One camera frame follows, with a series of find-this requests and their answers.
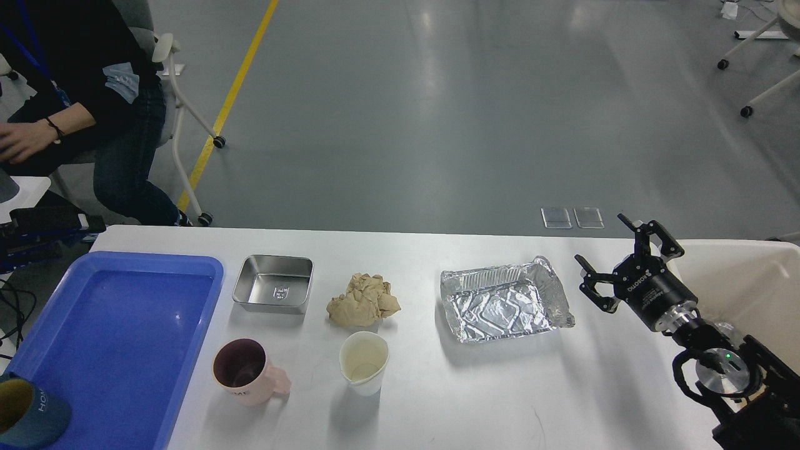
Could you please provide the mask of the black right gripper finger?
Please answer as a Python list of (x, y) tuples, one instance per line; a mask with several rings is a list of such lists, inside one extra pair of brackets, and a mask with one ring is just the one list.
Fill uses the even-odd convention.
[(684, 256), (684, 248), (669, 234), (660, 222), (655, 220), (647, 223), (631, 221), (625, 214), (617, 214), (617, 218), (634, 233), (634, 247), (631, 256), (638, 259), (652, 257), (651, 237), (655, 237), (659, 251), (658, 258), (664, 263)]
[(582, 268), (582, 282), (579, 285), (579, 290), (592, 301), (604, 313), (614, 314), (618, 309), (618, 304), (621, 302), (616, 296), (603, 296), (596, 288), (597, 284), (609, 284), (612, 286), (621, 285), (623, 277), (619, 274), (600, 273), (594, 270), (591, 263), (588, 262), (580, 254), (574, 256), (577, 263)]

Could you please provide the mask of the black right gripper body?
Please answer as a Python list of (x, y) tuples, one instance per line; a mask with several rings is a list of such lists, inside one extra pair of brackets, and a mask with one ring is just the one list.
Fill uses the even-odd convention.
[(696, 317), (698, 298), (657, 256), (629, 256), (612, 272), (620, 277), (612, 290), (651, 331), (673, 333), (678, 317)]

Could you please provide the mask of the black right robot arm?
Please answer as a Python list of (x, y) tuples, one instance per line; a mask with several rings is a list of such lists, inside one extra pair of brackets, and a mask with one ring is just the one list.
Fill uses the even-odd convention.
[(702, 317), (696, 294), (668, 268), (685, 251), (661, 223), (618, 219), (634, 234), (632, 253), (609, 273), (577, 254), (580, 291), (605, 313), (627, 304), (649, 330), (680, 345), (672, 378), (714, 413), (712, 438), (722, 448), (797, 449), (798, 374), (754, 336), (737, 339)]

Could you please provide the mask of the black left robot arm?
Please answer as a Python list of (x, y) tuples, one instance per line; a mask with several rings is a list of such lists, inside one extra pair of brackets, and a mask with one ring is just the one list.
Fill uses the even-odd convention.
[(105, 230), (102, 216), (89, 216), (76, 207), (14, 209), (1, 228), (1, 273), (60, 258), (60, 243), (75, 243)]

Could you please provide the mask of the person's left hand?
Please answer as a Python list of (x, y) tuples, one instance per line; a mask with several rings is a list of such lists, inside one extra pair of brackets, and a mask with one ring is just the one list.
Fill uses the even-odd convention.
[(17, 164), (60, 140), (45, 119), (37, 122), (8, 122), (1, 125), (1, 163)]

